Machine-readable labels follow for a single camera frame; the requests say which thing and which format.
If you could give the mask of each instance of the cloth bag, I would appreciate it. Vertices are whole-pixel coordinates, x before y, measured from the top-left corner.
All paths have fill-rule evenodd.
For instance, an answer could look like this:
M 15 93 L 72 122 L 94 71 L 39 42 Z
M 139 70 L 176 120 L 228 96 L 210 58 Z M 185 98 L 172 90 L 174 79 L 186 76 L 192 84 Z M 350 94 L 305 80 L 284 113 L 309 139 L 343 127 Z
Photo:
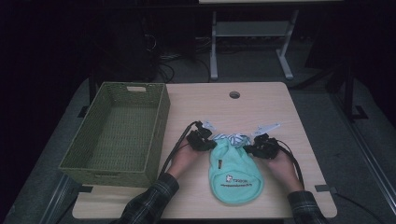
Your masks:
M 213 194 L 224 203 L 247 203 L 257 198 L 264 186 L 262 174 L 241 145 L 228 138 L 215 140 L 210 153 L 209 183 Z

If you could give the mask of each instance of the gray carpet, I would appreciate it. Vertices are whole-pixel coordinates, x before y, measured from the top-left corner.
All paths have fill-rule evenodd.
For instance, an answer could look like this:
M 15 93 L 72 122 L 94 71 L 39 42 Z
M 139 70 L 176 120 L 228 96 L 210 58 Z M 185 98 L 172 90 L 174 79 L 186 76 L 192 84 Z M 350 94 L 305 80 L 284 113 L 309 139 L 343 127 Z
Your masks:
M 276 43 L 260 50 L 252 49 L 235 54 L 220 54 L 218 56 L 219 80 L 217 82 L 283 81 L 291 86 L 312 77 L 318 71 L 304 68 L 310 44 L 293 42 L 287 57 L 295 79 L 286 80 L 276 59 L 275 47 Z M 197 57 L 209 66 L 208 53 L 199 54 Z M 176 60 L 167 64 L 175 69 L 173 78 L 175 83 L 207 81 L 208 73 L 201 62 Z M 169 74 L 170 70 L 166 69 L 166 67 L 163 68 Z M 161 76 L 158 76 L 154 81 L 162 82 L 163 80 Z M 323 78 L 304 91 L 291 91 L 290 94 L 327 184 L 330 187 L 335 187 L 340 194 L 364 205 L 386 223 L 396 223 L 396 216 L 391 211 L 363 159 L 359 145 L 355 142 L 353 134 L 343 119 L 344 115 L 337 109 L 338 105 L 334 103 L 332 96 L 324 90 L 326 81 L 327 78 Z M 370 92 L 359 82 L 356 82 L 355 87 L 355 103 L 361 105 L 369 116 L 369 119 L 357 120 L 355 125 L 395 186 L 395 129 L 376 107 Z M 10 212 L 5 223 L 40 222 L 46 213 L 53 191 L 62 177 L 57 167 L 76 133 L 78 125 L 82 122 L 82 119 L 78 118 L 78 113 L 88 102 L 88 82 L 85 81 L 64 113 L 64 117 L 26 181 L 15 202 L 14 209 Z M 67 186 L 68 189 L 61 197 L 59 206 L 54 208 L 49 223 L 55 223 L 55 220 L 77 195 L 79 184 L 69 180 Z M 338 215 L 330 219 L 331 223 L 378 223 L 355 204 L 335 195 L 333 198 Z M 108 221 L 76 220 L 69 210 L 61 223 L 108 223 Z

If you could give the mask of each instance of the woven basket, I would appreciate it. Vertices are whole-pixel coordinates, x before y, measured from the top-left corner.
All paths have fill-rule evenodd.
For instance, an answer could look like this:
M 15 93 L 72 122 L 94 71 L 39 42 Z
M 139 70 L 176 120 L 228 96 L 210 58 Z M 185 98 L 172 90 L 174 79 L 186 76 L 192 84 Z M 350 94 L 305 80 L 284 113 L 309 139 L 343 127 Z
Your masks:
M 164 84 L 104 82 L 59 168 L 82 184 L 149 187 L 169 107 Z

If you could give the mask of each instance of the table leg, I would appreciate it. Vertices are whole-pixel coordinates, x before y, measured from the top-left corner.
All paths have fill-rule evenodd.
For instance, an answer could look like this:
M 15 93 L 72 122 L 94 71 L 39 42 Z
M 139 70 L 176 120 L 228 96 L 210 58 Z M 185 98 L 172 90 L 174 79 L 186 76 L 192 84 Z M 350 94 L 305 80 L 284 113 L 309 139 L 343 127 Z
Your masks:
M 218 75 L 218 60 L 216 58 L 216 11 L 213 12 L 212 21 L 212 50 L 210 52 L 210 78 L 217 80 Z
M 295 22 L 297 21 L 298 12 L 299 12 L 298 10 L 293 11 L 293 14 L 291 15 L 291 18 L 290 18 L 288 28 L 286 30 L 285 42 L 281 49 L 276 50 L 277 58 L 280 61 L 280 65 L 282 66 L 283 73 L 285 74 L 286 79 L 293 79 L 293 73 L 290 70 L 288 61 L 286 60 L 285 56 L 286 56 L 286 51 L 289 46 L 291 35 L 293 34 Z

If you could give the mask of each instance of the table top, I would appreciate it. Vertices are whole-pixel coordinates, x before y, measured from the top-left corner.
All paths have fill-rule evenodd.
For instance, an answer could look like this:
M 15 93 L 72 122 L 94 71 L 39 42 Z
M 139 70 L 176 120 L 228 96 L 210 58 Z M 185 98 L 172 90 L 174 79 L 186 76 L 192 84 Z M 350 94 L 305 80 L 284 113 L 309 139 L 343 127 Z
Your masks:
M 289 91 L 281 82 L 167 84 L 171 107 L 160 161 L 164 161 L 186 127 L 193 121 L 209 120 L 216 133 L 250 135 L 259 125 L 279 122 L 270 137 L 285 142 L 300 163 L 305 189 L 311 191 L 325 217 L 337 210 L 329 191 L 316 192 L 315 185 L 326 185 L 318 162 L 305 134 Z M 238 91 L 240 97 L 230 97 Z M 199 158 L 179 180 L 180 190 L 167 205 L 163 218 L 285 218 L 292 217 L 287 195 L 264 163 L 254 158 L 264 178 L 262 194 L 242 205 L 217 200 L 209 187 L 209 152 Z M 140 188 L 94 186 L 91 193 L 78 195 L 76 218 L 117 218 Z

